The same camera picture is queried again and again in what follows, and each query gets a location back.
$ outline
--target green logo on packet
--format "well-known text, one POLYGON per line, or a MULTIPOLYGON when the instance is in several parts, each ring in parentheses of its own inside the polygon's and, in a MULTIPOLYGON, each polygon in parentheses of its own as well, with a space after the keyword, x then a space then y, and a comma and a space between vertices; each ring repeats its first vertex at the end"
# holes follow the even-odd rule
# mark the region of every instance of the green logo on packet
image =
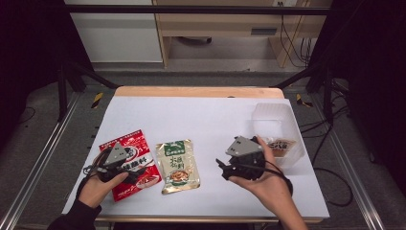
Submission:
POLYGON ((164 145, 165 156, 185 154, 185 143, 183 141, 169 142, 164 145))

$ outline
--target black horizontal bar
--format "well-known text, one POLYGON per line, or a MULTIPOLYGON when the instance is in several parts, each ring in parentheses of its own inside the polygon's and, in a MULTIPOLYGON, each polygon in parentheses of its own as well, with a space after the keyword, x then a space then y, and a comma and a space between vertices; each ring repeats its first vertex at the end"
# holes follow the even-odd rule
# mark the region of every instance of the black horizontal bar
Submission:
POLYGON ((138 6, 138 5, 66 5, 48 6, 47 10, 75 13, 201 13, 201 14, 278 14, 328 15, 330 8, 228 7, 228 6, 138 6))

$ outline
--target black sleeve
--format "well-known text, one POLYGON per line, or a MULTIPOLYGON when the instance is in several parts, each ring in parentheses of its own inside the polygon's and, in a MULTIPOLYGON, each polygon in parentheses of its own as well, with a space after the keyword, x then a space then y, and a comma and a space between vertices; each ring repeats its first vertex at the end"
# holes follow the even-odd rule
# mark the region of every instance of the black sleeve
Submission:
POLYGON ((94 222, 101 210, 101 206, 93 209, 76 199, 71 210, 55 219, 48 230, 95 230, 94 222))

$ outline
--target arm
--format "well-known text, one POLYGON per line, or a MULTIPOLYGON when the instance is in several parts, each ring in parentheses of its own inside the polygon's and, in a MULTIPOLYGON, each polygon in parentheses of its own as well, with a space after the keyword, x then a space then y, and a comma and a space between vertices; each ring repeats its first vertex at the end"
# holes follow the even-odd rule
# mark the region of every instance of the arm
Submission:
POLYGON ((92 230, 94 221, 102 207, 100 204, 107 194, 128 176, 128 172, 116 175, 104 183, 98 176, 92 174, 84 178, 78 188, 78 198, 66 216, 55 219, 48 230, 92 230))
MULTIPOLYGON (((265 160, 276 165, 272 150, 260 137, 258 140, 264 149, 265 160)), ((266 164, 266 168, 275 170, 271 164, 266 164)), ((280 177, 270 172, 264 172, 261 178, 255 181, 237 176, 230 176, 229 179, 254 194, 265 208, 281 220, 284 229, 307 229, 286 183, 280 177)))

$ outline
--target hand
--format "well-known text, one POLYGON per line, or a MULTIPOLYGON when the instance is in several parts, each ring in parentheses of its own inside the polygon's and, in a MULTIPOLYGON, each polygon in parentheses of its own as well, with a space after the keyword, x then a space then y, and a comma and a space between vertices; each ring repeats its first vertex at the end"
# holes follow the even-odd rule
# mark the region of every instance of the hand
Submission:
POLYGON ((128 177, 128 172, 116 175, 108 182, 102 182, 95 172, 92 172, 88 181, 81 189, 79 201, 91 208, 97 208, 107 194, 128 177))
MULTIPOLYGON (((265 160, 276 165, 272 150, 259 136, 258 141, 262 146, 265 160)), ((267 163, 265 167, 277 171, 271 164, 267 163)), ((254 194, 265 208, 281 220, 285 229, 307 229, 282 178, 264 172, 258 180, 247 180, 238 176, 230 176, 229 180, 254 194)))

